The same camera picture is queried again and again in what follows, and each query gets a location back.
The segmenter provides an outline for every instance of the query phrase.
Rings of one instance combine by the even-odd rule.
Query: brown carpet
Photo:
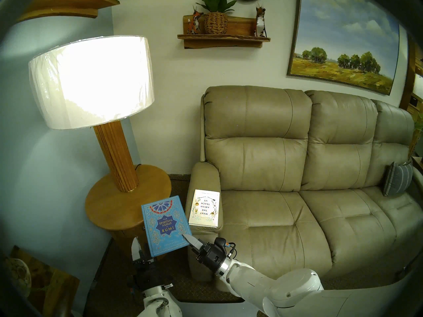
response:
[[[189,179],[172,180],[171,196],[179,195],[182,205],[187,199]],[[393,270],[398,270],[410,260],[407,248],[384,257],[371,266],[354,271],[342,277],[322,280],[326,290],[344,290],[377,287],[392,284],[395,280]],[[187,247],[168,253],[159,261],[159,267],[170,276],[168,283],[173,283],[171,293],[179,301],[188,302],[239,302],[240,299],[230,293],[216,290],[213,284],[195,282],[191,276],[187,261]],[[135,273],[132,262],[112,242],[98,276],[96,286],[90,291],[85,307],[85,317],[128,317],[137,316],[143,310],[143,302],[136,293],[138,304],[134,302],[126,286],[128,276]]]

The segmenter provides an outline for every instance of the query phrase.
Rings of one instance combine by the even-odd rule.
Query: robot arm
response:
[[[199,263],[220,277],[229,291],[253,304],[269,317],[341,317],[382,316],[390,302],[400,293],[410,275],[392,285],[357,290],[323,289],[319,276],[311,269],[293,270],[277,280],[270,279],[253,267],[230,259],[235,244],[216,238],[204,243],[184,234]],[[225,247],[231,247],[229,254]],[[154,260],[145,258],[135,238],[132,251],[137,275],[128,283],[143,294],[145,310],[139,317],[182,317],[182,312],[164,285],[162,273]]]
[[[308,294],[323,290],[319,276],[311,269],[297,269],[274,280],[230,259],[233,250],[226,254],[225,246],[229,245],[223,238],[216,238],[210,244],[188,234],[184,237],[198,255],[199,263],[219,276],[233,295],[252,303],[269,317],[287,316],[286,308],[295,306]]]

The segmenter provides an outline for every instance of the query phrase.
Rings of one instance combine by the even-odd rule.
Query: throw pillow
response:
[[[383,195],[388,196],[405,192],[410,186],[412,178],[413,166],[411,162],[400,165],[393,162],[387,172]]]

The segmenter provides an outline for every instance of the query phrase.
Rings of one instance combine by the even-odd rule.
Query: round side table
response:
[[[108,174],[93,186],[85,200],[88,218],[108,230],[128,257],[132,257],[134,237],[138,237],[142,248],[147,243],[141,205],[165,199],[172,190],[169,176],[160,168],[142,164],[136,173],[139,184],[133,191],[119,191]]]

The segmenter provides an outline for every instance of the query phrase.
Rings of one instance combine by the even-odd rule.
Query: blue book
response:
[[[141,209],[152,257],[189,245],[182,234],[192,233],[179,196],[142,205]]]

